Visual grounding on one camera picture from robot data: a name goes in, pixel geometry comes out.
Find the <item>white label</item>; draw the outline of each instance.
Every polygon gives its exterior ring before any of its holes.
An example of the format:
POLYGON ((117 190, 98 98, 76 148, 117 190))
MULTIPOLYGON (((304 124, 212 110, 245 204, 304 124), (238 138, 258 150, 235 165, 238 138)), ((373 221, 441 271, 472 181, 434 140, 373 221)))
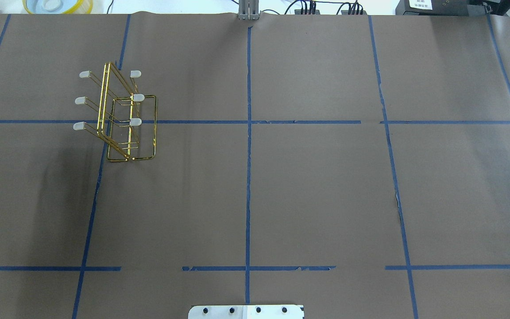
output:
POLYGON ((432 0, 409 0, 411 8, 432 10, 432 0))

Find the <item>metal plate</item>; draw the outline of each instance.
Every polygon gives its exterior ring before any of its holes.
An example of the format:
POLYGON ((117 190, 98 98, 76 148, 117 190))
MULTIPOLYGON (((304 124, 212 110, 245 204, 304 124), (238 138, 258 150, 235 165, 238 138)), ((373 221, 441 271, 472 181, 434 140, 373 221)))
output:
POLYGON ((188 319, 304 319, 303 305, 194 306, 188 319))

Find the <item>black wire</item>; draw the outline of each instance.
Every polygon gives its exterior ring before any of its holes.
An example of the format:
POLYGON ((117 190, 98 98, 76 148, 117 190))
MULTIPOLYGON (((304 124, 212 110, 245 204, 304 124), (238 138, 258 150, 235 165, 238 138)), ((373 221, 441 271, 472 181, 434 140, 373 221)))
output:
POLYGON ((350 4, 349 2, 344 2, 342 3, 342 5, 338 8, 338 12, 336 12, 336 15, 338 15, 340 13, 340 11, 342 10, 342 6, 344 6, 344 4, 347 4, 350 8, 352 7, 352 4, 350 4))
MULTIPOLYGON (((292 7, 292 6, 293 6, 296 2, 299 2, 299 1, 300 1, 300 2, 302 2, 302 3, 304 4, 304 8, 305 8, 305 10, 304 10, 304 11, 306 11, 306 1, 304 1, 304 0, 296 0, 296 1, 291 2, 291 4, 289 5, 289 7, 287 8, 287 10, 285 10, 285 14, 289 13, 289 9, 290 9, 290 8, 291 8, 291 7, 292 7)), ((301 13, 301 14, 303 14, 302 8, 303 8, 303 7, 302 7, 302 4, 301 4, 301 5, 300 5, 300 13, 301 13)))
POLYGON ((275 12, 276 14, 280 15, 279 12, 276 12, 275 10, 271 10, 271 9, 265 9, 265 10, 263 10, 261 12, 275 12))
POLYGON ((113 2, 114 2, 114 1, 115 1, 115 0, 112 0, 112 1, 111 1, 111 4, 109 4, 108 10, 105 12, 105 14, 109 14, 109 9, 113 6, 113 2))

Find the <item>metal bracket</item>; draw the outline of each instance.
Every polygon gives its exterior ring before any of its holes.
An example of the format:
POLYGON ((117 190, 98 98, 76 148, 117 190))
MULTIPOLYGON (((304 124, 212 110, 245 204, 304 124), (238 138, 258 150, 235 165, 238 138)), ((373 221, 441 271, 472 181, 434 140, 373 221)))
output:
POLYGON ((259 20, 259 0, 239 0, 239 20, 259 20))
POLYGON ((303 305, 194 306, 188 319, 304 319, 303 305))

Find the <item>yellow container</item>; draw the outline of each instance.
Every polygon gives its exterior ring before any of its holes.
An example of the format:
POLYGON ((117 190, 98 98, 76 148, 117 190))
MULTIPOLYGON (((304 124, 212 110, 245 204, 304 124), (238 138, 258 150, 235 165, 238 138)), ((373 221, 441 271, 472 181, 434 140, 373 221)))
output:
POLYGON ((30 14, 88 14, 93 0, 23 0, 23 7, 30 14))

